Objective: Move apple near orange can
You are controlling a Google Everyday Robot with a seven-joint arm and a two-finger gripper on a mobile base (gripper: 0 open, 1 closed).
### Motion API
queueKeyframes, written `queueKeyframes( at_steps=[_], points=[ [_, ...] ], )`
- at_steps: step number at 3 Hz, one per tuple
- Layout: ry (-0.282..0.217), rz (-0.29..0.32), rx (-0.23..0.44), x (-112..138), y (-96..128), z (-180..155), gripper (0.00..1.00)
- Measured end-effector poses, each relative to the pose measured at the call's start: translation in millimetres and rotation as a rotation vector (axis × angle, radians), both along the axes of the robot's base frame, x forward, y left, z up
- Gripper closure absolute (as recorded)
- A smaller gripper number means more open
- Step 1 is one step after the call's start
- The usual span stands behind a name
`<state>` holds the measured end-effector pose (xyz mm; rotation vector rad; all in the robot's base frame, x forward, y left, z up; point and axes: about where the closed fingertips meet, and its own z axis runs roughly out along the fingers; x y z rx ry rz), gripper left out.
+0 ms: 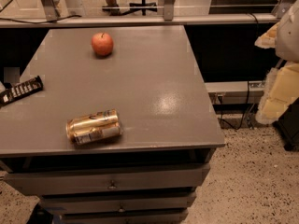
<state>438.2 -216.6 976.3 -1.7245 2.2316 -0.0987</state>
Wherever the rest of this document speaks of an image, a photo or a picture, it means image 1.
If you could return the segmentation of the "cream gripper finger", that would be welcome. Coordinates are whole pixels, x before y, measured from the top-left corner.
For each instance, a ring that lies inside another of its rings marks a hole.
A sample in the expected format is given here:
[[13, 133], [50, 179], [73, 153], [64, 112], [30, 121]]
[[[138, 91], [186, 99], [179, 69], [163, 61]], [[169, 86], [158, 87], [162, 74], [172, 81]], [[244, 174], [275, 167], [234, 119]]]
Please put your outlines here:
[[298, 98], [299, 64], [286, 62], [282, 68], [272, 68], [266, 76], [255, 118], [261, 124], [272, 124]]
[[274, 49], [276, 47], [278, 22], [259, 36], [254, 45], [261, 49]]

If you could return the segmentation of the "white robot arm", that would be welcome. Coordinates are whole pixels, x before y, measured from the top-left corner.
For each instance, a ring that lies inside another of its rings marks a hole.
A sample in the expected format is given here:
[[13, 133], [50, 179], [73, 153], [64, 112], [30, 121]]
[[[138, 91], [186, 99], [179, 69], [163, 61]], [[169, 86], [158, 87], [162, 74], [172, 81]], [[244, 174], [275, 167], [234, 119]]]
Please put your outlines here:
[[257, 38], [255, 46], [274, 49], [286, 62], [267, 74], [255, 117], [261, 124], [271, 124], [299, 98], [299, 5], [294, 3], [279, 22]]

